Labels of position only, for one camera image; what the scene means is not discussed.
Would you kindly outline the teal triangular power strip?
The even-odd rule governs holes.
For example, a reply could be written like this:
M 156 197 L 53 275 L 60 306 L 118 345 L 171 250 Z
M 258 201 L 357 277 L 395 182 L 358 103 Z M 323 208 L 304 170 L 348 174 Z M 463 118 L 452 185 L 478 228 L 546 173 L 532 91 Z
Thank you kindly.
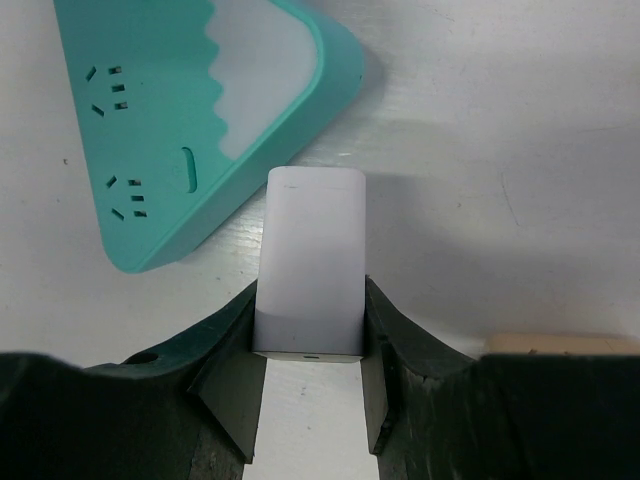
M 104 251 L 183 259 L 357 96 L 365 58 L 301 1 L 58 1 Z

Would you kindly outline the white plug adapter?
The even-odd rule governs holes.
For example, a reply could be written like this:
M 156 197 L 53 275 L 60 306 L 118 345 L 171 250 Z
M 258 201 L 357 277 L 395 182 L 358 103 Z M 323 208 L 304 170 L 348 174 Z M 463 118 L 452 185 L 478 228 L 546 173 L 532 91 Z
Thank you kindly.
M 355 362 L 364 352 L 366 178 L 278 167 L 268 176 L 252 349 Z

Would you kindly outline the beige plug adapter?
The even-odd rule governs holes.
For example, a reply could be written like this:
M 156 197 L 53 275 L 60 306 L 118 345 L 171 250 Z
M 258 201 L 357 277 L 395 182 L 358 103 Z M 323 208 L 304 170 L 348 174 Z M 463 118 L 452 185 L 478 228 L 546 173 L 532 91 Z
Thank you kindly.
M 501 333 L 486 342 L 487 353 L 557 355 L 639 355 L 639 342 L 627 338 Z

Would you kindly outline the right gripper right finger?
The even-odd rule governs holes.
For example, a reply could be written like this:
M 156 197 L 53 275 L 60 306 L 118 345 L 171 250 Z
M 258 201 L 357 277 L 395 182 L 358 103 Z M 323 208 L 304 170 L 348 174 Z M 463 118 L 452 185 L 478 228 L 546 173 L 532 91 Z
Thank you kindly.
M 362 385 L 383 479 L 635 479 L 639 360 L 471 359 L 365 284 Z

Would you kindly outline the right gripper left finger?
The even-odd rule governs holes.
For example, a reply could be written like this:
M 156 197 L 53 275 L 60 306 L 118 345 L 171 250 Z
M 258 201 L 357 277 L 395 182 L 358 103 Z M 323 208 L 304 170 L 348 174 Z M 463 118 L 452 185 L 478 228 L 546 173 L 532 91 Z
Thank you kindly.
M 120 364 L 1 357 L 5 479 L 239 479 L 254 458 L 265 360 L 256 289 Z

